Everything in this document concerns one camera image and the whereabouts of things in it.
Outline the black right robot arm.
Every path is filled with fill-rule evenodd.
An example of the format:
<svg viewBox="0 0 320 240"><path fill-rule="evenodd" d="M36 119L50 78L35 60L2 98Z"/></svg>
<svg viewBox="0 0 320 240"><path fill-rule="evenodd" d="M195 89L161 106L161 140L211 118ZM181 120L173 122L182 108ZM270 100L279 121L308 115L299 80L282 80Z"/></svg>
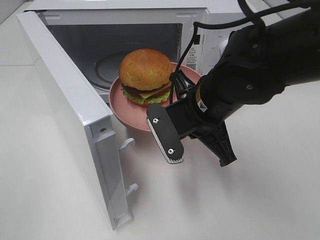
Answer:
<svg viewBox="0 0 320 240"><path fill-rule="evenodd" d="M288 86L320 78L320 3L290 0L223 24L195 22L193 28L231 32L222 55L197 83L177 67L170 75L170 102L151 104L146 120L169 164L184 160L181 139L200 140L221 166L235 161L225 120L244 105L263 105Z"/></svg>

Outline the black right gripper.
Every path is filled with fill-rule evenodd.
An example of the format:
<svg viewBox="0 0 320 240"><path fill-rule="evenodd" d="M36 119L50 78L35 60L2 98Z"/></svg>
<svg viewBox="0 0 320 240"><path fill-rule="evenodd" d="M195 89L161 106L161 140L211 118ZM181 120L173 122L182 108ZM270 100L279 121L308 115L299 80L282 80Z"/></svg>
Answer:
<svg viewBox="0 0 320 240"><path fill-rule="evenodd" d="M236 102L221 101L212 92L201 95L201 84L208 79L202 76L193 83L184 74L170 76L177 101L164 108L152 103L146 109L147 124L168 164L184 161L184 147L181 139L189 136L199 139L218 158L221 167L235 160L225 119L240 108Z"/></svg>

